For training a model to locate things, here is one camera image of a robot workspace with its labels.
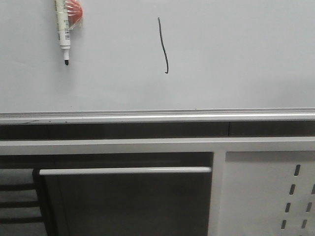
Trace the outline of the dark slatted chair back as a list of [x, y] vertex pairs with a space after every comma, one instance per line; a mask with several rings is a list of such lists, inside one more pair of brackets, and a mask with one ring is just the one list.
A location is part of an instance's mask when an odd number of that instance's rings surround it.
[[1, 169], [0, 234], [46, 236], [33, 169]]

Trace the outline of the white whiteboard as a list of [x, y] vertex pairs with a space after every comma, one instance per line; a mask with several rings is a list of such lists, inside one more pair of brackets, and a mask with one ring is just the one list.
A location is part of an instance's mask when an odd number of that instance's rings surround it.
[[1, 1], [1, 112], [315, 106], [312, 0], [81, 5], [65, 65], [53, 1]]

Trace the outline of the white whiteboard marker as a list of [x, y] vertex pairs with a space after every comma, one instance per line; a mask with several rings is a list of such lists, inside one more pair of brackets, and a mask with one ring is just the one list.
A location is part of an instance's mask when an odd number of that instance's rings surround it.
[[54, 0], [58, 39], [60, 48], [63, 51], [65, 65], [69, 65], [69, 52], [71, 48], [70, 28], [68, 12], [65, 0]]

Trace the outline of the black drawn line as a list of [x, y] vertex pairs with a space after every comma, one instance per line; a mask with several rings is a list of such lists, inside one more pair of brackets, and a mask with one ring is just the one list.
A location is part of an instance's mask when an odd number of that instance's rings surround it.
[[169, 73], [169, 62], [168, 62], [168, 56], [167, 56], [166, 48], [165, 48], [164, 41], [163, 41], [162, 25], [161, 25], [160, 17], [157, 18], [157, 21], [158, 21], [158, 29], [159, 29], [159, 37], [160, 37], [161, 47], [163, 50], [165, 64], [166, 64], [165, 74], [168, 74]]

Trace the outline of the red round magnet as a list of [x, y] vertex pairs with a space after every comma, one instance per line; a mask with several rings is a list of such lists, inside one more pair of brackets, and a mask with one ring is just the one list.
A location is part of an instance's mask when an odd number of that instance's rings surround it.
[[65, 6], [68, 15], [69, 28], [73, 30], [83, 22], [83, 8], [78, 0], [66, 0]]

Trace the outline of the white metal frame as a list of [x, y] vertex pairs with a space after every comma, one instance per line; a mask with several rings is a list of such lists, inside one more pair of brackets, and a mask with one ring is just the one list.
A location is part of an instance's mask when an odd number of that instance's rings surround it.
[[229, 152], [315, 152], [314, 137], [184, 138], [67, 141], [2, 141], [2, 155], [209, 152], [213, 155], [208, 235], [218, 233], [226, 154]]

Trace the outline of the aluminium whiteboard tray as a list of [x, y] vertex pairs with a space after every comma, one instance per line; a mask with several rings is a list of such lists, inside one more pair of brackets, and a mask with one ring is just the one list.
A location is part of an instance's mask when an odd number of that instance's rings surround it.
[[0, 115], [0, 123], [2, 125], [137, 122], [313, 121], [314, 119], [314, 108], [18, 112], [1, 113]]

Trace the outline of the white perforated metal panel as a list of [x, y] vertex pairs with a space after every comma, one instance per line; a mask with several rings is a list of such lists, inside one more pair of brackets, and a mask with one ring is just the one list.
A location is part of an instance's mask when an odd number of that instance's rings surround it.
[[312, 236], [312, 151], [226, 154], [218, 233], [221, 236]]

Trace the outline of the grey panel with white rail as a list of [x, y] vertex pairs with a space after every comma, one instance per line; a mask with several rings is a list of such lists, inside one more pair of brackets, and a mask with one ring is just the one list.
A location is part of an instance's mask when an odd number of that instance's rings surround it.
[[210, 167], [46, 169], [61, 236], [205, 236]]

